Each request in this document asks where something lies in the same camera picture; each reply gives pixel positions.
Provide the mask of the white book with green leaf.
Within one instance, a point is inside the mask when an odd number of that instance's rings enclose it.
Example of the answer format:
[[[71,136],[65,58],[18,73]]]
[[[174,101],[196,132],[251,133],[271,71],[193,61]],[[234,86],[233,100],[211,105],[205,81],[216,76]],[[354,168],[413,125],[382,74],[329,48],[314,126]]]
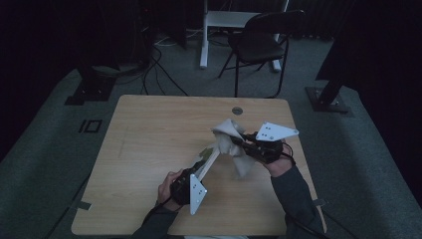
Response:
[[[214,161],[217,159],[217,157],[220,155],[220,149],[219,146],[216,143],[212,143],[208,146],[206,146],[204,149],[202,149],[197,156],[193,159],[193,163],[192,166],[195,164],[195,162],[197,161],[203,161],[203,166],[205,166],[205,170],[203,172],[203,174],[200,177],[197,177],[196,173],[198,172],[198,170],[201,168],[199,168],[194,174],[195,176],[199,179],[202,180],[206,173],[208,172],[208,170],[210,169],[210,167],[212,166],[212,164],[214,163]]]

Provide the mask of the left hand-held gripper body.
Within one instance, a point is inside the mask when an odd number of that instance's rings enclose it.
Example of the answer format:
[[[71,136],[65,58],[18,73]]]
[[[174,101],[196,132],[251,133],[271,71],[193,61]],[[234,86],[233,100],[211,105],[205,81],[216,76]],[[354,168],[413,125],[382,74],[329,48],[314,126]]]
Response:
[[[204,173],[186,168],[170,185],[172,199],[179,205],[188,205],[191,215],[195,215],[204,200],[207,189],[202,183]]]

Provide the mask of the white desk frame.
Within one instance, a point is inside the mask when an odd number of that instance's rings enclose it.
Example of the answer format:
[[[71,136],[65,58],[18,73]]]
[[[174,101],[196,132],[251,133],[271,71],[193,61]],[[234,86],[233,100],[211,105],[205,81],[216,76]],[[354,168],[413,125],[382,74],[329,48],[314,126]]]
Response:
[[[256,12],[233,12],[222,10],[209,10],[208,0],[203,0],[203,27],[202,27],[202,46],[199,67],[206,69],[208,66],[208,28],[243,28],[248,20],[256,16]]]

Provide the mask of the grey cloth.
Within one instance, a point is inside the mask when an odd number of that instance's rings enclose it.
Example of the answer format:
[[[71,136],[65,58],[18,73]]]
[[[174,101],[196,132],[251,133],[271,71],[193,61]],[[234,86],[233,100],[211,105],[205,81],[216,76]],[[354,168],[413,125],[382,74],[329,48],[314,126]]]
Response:
[[[220,152],[232,156],[238,178],[245,177],[255,164],[255,159],[247,155],[241,145],[233,142],[233,139],[240,139],[244,142],[241,137],[244,131],[232,119],[225,119],[212,128]]]

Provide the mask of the person's left hand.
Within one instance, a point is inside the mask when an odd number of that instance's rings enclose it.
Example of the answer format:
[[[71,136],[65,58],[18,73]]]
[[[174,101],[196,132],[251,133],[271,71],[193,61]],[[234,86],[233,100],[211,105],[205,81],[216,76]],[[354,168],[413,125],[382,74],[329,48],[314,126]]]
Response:
[[[181,205],[177,204],[170,198],[170,185],[182,174],[183,170],[177,172],[169,171],[163,182],[158,186],[157,202],[162,204],[164,208],[170,211],[178,211]]]

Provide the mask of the black stand base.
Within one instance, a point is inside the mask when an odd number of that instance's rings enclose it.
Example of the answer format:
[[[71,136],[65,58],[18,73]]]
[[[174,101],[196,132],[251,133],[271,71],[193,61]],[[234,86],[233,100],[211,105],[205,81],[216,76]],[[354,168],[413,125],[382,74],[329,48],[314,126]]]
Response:
[[[336,113],[351,116],[351,108],[342,100],[339,91],[342,84],[328,81],[323,87],[306,87],[312,108],[315,112]]]
[[[66,106],[82,106],[85,102],[107,102],[116,78],[102,76],[91,66],[77,67],[81,82],[72,96],[67,97]]]

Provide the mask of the black folding chair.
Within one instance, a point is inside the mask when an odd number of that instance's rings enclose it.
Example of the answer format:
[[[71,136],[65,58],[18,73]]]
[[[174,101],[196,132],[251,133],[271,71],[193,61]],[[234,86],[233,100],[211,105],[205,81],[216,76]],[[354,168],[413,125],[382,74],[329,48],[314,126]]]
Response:
[[[258,65],[260,71],[266,63],[282,60],[280,79],[276,92],[269,99],[277,97],[282,89],[290,36],[298,33],[306,20],[304,10],[260,13],[247,21],[239,33],[228,36],[231,48],[218,77],[228,70],[235,70],[234,97],[238,97],[239,69]]]

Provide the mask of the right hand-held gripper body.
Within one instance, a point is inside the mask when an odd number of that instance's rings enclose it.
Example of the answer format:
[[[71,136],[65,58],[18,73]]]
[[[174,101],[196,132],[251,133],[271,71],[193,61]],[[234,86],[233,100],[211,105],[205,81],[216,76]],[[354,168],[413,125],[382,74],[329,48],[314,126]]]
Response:
[[[272,163],[282,154],[285,139],[298,134],[295,128],[264,121],[256,140],[250,140],[254,146],[247,148],[247,154],[265,164]]]

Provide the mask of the person's right hand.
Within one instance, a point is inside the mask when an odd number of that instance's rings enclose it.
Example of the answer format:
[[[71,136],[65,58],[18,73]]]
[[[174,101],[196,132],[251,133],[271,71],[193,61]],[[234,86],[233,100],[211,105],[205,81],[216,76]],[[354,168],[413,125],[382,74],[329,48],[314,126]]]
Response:
[[[272,177],[278,177],[290,170],[294,165],[292,148],[283,143],[283,152],[278,160],[265,164],[264,167],[269,171]]]

